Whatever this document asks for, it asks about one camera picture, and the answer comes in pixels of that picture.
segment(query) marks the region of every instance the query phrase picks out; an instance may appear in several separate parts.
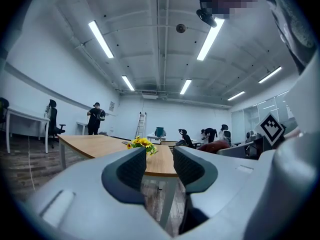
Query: wooden floor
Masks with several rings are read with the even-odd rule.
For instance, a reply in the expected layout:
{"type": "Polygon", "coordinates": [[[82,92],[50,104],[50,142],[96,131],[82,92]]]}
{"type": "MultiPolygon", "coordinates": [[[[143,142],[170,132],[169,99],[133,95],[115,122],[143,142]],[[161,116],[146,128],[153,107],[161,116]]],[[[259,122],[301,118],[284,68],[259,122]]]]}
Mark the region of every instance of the wooden floor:
{"type": "MultiPolygon", "coordinates": [[[[25,201],[34,191],[61,172],[59,161],[59,143],[54,143],[54,148],[48,145],[48,154],[45,145],[35,138],[13,135],[10,138],[11,154],[7,154],[4,134],[0,137],[0,163],[1,170],[7,178],[12,194],[20,201],[25,201]]],[[[84,158],[65,147],[66,166],[83,161],[84,158]]],[[[141,184],[141,192],[145,196],[147,211],[156,220],[160,221],[164,203],[166,186],[158,189],[158,183],[146,180],[141,184]]],[[[166,232],[172,237],[178,235],[179,225],[182,221],[185,208],[185,188],[178,181],[170,216],[166,224],[166,232]]]]}

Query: tube light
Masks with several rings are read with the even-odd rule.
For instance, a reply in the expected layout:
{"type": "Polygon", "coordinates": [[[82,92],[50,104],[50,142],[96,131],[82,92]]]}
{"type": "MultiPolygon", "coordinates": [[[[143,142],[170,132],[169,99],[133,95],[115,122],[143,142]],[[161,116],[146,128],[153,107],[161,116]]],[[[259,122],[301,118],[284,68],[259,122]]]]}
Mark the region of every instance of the tube light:
{"type": "Polygon", "coordinates": [[[287,90],[287,91],[285,91],[285,92],[283,92],[283,93],[279,94],[277,97],[281,96],[282,94],[286,94],[287,92],[289,92],[289,91],[287,90]]]}
{"type": "Polygon", "coordinates": [[[183,86],[180,94],[185,94],[185,92],[186,92],[187,88],[189,87],[191,81],[192,81],[191,79],[185,80],[184,86],[183,86]]]}
{"type": "Polygon", "coordinates": [[[203,61],[207,55],[207,53],[209,52],[212,44],[214,43],[223,23],[225,22],[225,20],[223,18],[215,18],[214,19],[216,22],[216,27],[211,27],[204,43],[203,46],[201,48],[201,51],[199,52],[198,57],[196,58],[198,61],[203,61]]]}
{"type": "Polygon", "coordinates": [[[132,87],[131,83],[129,82],[126,75],[122,76],[123,80],[125,81],[126,85],[130,88],[131,91],[134,91],[135,89],[132,87]]]}
{"type": "Polygon", "coordinates": [[[242,95],[242,94],[244,94],[244,93],[245,93],[245,91],[243,90],[242,92],[239,92],[238,94],[232,96],[231,98],[228,98],[227,100],[228,100],[228,101],[231,101],[231,100],[233,100],[234,98],[239,97],[240,95],[242,95]]]}
{"type": "Polygon", "coordinates": [[[266,81],[267,79],[269,79],[270,77],[272,77],[275,73],[277,73],[278,71],[280,71],[282,69],[282,67],[278,67],[275,71],[273,71],[272,73],[268,74],[265,78],[261,79],[259,81],[259,84],[262,84],[264,81],[266,81]]]}
{"type": "Polygon", "coordinates": [[[267,106],[267,107],[264,107],[263,109],[265,110],[265,109],[268,109],[268,108],[271,108],[271,107],[273,107],[274,105],[272,105],[272,106],[267,106]]]}
{"type": "Polygon", "coordinates": [[[260,102],[260,103],[258,103],[258,104],[255,104],[255,105],[253,105],[252,107],[258,106],[258,105],[260,105],[260,104],[262,104],[262,103],[265,103],[265,102],[266,102],[266,100],[265,100],[265,101],[262,101],[262,102],[260,102]]]}
{"type": "Polygon", "coordinates": [[[101,31],[96,23],[96,21],[91,21],[89,23],[89,27],[92,30],[95,38],[98,40],[99,44],[101,45],[102,49],[104,50],[105,54],[108,56],[109,59],[112,59],[114,57],[112,51],[110,50],[106,40],[104,39],[103,35],[101,34],[101,31]]]}

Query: white ceiling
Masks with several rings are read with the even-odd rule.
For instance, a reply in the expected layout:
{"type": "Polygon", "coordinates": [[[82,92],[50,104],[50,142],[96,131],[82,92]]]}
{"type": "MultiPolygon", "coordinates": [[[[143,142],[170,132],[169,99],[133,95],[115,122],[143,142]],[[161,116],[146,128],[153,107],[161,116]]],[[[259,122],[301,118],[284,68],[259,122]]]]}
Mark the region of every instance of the white ceiling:
{"type": "Polygon", "coordinates": [[[77,49],[125,95],[130,90],[122,75],[138,92],[232,106],[295,72],[264,0],[225,20],[204,61],[197,60],[210,29],[197,17],[199,7],[199,0],[58,0],[54,9],[78,42],[77,49]],[[91,32],[88,23],[93,20],[114,58],[106,56],[91,32]],[[177,24],[188,29],[178,33],[177,24]],[[258,83],[278,66],[283,70],[274,78],[258,83]],[[189,78],[192,83],[182,96],[189,78]],[[240,91],[246,93],[227,101],[240,91]]]}

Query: flower bouquet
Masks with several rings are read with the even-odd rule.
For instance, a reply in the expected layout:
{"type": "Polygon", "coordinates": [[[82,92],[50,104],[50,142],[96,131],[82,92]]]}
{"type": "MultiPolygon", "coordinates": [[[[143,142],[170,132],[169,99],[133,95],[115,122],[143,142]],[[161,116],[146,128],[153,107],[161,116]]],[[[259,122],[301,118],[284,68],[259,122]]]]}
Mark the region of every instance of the flower bouquet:
{"type": "Polygon", "coordinates": [[[126,147],[128,150],[132,148],[145,147],[147,158],[151,157],[158,151],[157,148],[149,140],[147,140],[147,138],[140,138],[140,136],[129,142],[126,147]]]}

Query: ladder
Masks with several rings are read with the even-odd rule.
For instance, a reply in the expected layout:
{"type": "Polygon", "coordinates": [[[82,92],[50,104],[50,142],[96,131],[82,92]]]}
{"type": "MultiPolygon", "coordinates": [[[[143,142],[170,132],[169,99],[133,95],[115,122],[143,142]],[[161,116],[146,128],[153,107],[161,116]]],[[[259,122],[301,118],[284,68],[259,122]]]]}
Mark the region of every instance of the ladder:
{"type": "Polygon", "coordinates": [[[144,113],[144,114],[141,114],[141,112],[140,112],[138,126],[137,126],[136,132],[135,132],[135,137],[138,137],[138,136],[140,136],[141,138],[144,137],[146,119],[147,119],[147,112],[144,113]]]}

